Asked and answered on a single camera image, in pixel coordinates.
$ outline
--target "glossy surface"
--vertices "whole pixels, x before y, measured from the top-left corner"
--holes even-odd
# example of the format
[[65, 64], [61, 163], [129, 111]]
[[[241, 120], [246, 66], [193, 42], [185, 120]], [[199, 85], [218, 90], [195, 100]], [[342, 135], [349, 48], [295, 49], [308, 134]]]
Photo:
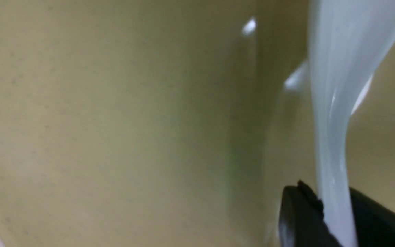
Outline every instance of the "glossy surface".
[[[315, 181], [309, 87], [284, 89], [306, 20], [307, 1], [0, 0], [6, 246], [277, 246], [282, 187]], [[348, 169], [395, 211], [395, 46]]]

